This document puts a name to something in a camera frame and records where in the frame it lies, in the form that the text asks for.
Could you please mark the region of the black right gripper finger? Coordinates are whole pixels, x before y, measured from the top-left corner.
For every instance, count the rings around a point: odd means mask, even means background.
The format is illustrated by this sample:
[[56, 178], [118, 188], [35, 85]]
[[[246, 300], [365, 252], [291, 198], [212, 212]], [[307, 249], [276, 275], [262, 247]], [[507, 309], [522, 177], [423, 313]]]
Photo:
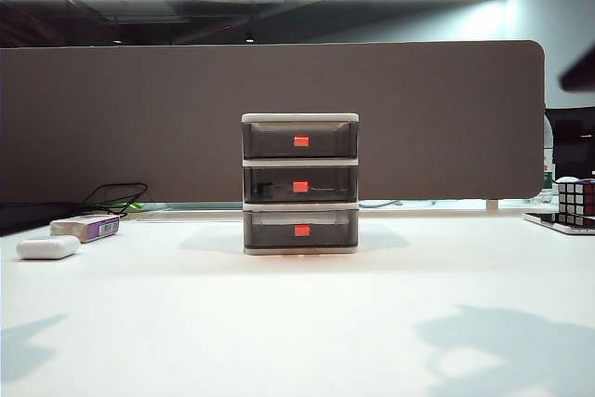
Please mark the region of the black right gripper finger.
[[591, 46], [559, 77], [563, 91], [593, 91], [595, 89], [595, 48]]

